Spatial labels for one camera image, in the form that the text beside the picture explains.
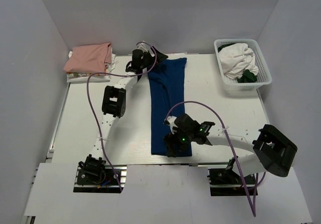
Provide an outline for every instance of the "folded clothes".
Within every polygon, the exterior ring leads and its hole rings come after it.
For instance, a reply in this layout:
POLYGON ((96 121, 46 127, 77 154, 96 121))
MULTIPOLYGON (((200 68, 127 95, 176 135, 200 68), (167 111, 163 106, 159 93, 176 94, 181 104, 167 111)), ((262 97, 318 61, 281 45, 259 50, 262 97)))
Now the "folded clothes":
POLYGON ((242 77, 245 70, 249 70, 255 76, 259 69, 255 65, 255 55, 246 43, 236 43, 223 48, 219 52, 222 70, 230 79, 242 77))
MULTIPOLYGON (((170 108, 184 101, 184 77, 187 58, 164 60, 148 73, 151 96, 151 154, 167 155, 163 138, 171 131, 164 125, 164 118, 170 108)), ((173 116, 185 113, 183 104, 172 112, 173 116)), ((192 156, 192 147, 178 152, 178 157, 192 156)))
MULTIPOLYGON (((112 54, 111 64, 105 63, 104 72, 111 72, 116 65, 116 55, 112 54)), ((91 73, 80 73, 80 72, 67 72, 67 82, 87 82, 87 79, 91 73)), ((110 80, 110 76, 97 74, 90 78, 91 82, 108 82, 110 80)))
POLYGON ((93 73, 105 71, 105 63, 111 63, 111 44, 74 47, 67 61, 65 72, 93 73))

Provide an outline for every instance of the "white panel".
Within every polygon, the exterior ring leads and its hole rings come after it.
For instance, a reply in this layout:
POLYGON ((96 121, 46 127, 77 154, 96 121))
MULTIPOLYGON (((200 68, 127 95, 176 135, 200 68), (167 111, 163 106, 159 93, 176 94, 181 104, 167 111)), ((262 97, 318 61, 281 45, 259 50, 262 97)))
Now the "white panel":
POLYGON ((0 223, 20 223, 65 92, 67 56, 41 0, 0 0, 0 223))
POLYGON ((41 164, 25 215, 49 223, 282 223, 311 221, 294 171, 267 175, 257 217, 245 196, 211 197, 207 169, 129 166, 122 194, 73 193, 77 164, 41 164))
POLYGON ((321 223, 321 0, 280 0, 258 43, 273 82, 262 89, 269 119, 297 146, 294 169, 313 222, 321 223))
MULTIPOLYGON (((180 58, 182 55, 171 55, 180 58)), ((186 55, 185 100, 200 101, 212 107, 231 130, 258 131, 266 118, 256 91, 243 92, 242 97, 230 97, 222 89, 222 78, 215 55, 186 55)), ((117 57, 119 62, 115 73, 125 73, 125 65, 131 57, 117 57)), ((102 120, 101 104, 106 85, 119 81, 112 77, 110 83, 91 83, 89 86, 93 106, 102 120)), ((208 109, 193 103, 185 105, 186 113, 199 121, 217 123, 216 116, 208 109)), ((119 120, 106 147, 109 160, 116 165, 153 163, 209 163, 227 162, 232 153, 225 146, 204 146, 193 144, 192 157, 168 158, 150 153, 150 90, 146 76, 127 93, 126 113, 119 120)), ((93 148, 98 128, 88 104, 86 84, 71 84, 59 132, 55 143, 53 163, 75 163, 84 161, 93 148)), ((248 154, 237 150, 239 156, 248 154)))
POLYGON ((43 0, 69 48, 139 40, 164 52, 212 53, 220 38, 257 39, 278 0, 43 0))

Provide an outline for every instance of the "green cloth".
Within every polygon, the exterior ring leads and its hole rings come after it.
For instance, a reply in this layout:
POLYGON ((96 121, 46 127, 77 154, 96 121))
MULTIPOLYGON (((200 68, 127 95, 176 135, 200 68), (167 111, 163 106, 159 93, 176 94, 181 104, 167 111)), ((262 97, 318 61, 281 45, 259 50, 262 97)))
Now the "green cloth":
POLYGON ((241 78, 237 79, 237 82, 239 83, 256 82, 256 81, 257 81, 257 77, 254 75, 254 73, 250 72, 248 69, 246 69, 243 72, 241 78))
POLYGON ((220 47, 217 49, 217 51, 220 52, 224 47, 229 47, 229 46, 232 46, 232 45, 234 45, 234 44, 235 44, 235 43, 224 44, 224 45, 220 46, 220 47))

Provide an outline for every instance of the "white cloth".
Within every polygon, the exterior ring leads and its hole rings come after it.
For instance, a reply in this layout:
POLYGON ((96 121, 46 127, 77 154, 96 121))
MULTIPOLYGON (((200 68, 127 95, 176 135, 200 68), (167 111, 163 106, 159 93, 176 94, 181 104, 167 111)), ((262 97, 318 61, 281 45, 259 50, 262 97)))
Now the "white cloth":
POLYGON ((223 48, 219 52, 224 75, 230 79, 241 78, 245 70, 249 70, 255 76, 259 69, 255 65, 255 55, 246 43, 236 43, 223 48))

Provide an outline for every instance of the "stack of folded clothes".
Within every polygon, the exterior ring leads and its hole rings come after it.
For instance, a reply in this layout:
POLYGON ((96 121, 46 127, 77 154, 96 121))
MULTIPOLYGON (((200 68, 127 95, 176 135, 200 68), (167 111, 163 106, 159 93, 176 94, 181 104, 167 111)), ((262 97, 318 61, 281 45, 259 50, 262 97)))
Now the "stack of folded clothes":
MULTIPOLYGON (((67 82, 85 82, 94 72, 110 72, 115 64, 116 55, 112 54, 110 43, 74 47, 69 53, 64 71, 67 73, 67 82)), ((110 76, 97 74, 90 81, 109 81, 110 76)))

